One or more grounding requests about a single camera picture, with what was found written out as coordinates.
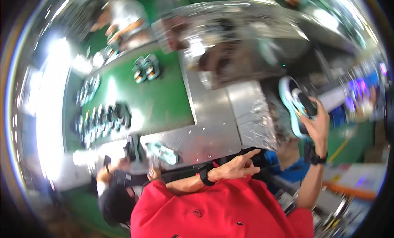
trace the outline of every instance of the black cap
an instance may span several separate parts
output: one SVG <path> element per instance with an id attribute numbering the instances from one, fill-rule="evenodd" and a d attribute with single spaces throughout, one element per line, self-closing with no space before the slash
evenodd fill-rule
<path id="1" fill-rule="evenodd" d="M 98 207 L 108 225 L 130 221 L 131 212 L 136 204 L 124 185 L 111 184 L 98 198 Z"/>

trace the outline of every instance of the red shirt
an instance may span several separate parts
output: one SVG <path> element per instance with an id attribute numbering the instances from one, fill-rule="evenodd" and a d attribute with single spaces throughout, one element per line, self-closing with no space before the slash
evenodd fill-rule
<path id="1" fill-rule="evenodd" d="M 313 237 L 310 210 L 282 211 L 264 182 L 220 180 L 184 196 L 164 182 L 148 184 L 131 214 L 132 238 Z"/>

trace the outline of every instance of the person in red shirt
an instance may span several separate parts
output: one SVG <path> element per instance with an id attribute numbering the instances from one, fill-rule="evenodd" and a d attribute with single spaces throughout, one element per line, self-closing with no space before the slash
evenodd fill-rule
<path id="1" fill-rule="evenodd" d="M 329 116 L 320 101 L 310 99 L 318 104 L 318 115 L 314 120 L 301 117 L 301 122 L 315 143 L 316 154 L 325 158 Z M 286 216 L 265 183 L 251 178 L 260 171 L 251 160 L 259 152 L 256 149 L 237 156 L 205 176 L 167 184 L 160 179 L 160 171 L 153 170 L 148 175 L 151 183 L 131 214 L 131 237 L 313 237 L 311 208 L 322 188 L 324 165 L 310 166 L 296 209 Z"/>

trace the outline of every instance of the black watch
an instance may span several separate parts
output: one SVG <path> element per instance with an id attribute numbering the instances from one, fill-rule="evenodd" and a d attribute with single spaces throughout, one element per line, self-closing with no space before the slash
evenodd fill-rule
<path id="1" fill-rule="evenodd" d="M 315 147 L 311 142 L 305 142 L 304 145 L 304 162 L 311 163 L 313 165 L 325 164 L 327 156 L 325 158 L 320 158 L 316 152 Z"/>
<path id="2" fill-rule="evenodd" d="M 208 180 L 208 169 L 203 169 L 200 171 L 200 179 L 206 186 L 212 186 L 215 183 Z"/>

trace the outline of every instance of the forearm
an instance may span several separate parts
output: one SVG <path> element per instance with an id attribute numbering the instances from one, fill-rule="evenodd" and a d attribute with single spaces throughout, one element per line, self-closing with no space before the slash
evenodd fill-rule
<path id="1" fill-rule="evenodd" d="M 129 24 L 125 29 L 120 30 L 121 34 L 125 34 L 129 31 L 134 30 L 135 28 L 140 27 L 141 25 L 143 25 L 143 21 L 141 19 L 135 21 L 132 24 Z"/>
<path id="2" fill-rule="evenodd" d="M 317 148 L 316 153 L 318 155 L 324 155 L 323 157 L 325 157 L 327 149 L 326 147 Z M 298 208 L 313 208 L 322 190 L 323 172 L 324 164 L 310 165 L 298 191 L 296 204 Z"/>
<path id="3" fill-rule="evenodd" d="M 216 168 L 208 172 L 208 180 L 211 182 L 216 182 L 220 180 L 219 173 Z M 200 176 L 192 176 L 184 179 L 169 182 L 165 185 L 167 189 L 175 196 L 181 196 L 185 194 L 191 194 L 199 189 L 202 189 L 205 184 L 201 181 Z"/>
<path id="4" fill-rule="evenodd" d="M 109 163 L 108 170 L 109 172 L 107 172 L 107 168 L 105 166 L 101 168 L 101 170 L 97 173 L 97 182 L 104 182 L 108 184 L 110 183 L 113 177 L 113 171 L 115 170 L 115 167 L 111 166 L 111 163 Z"/>

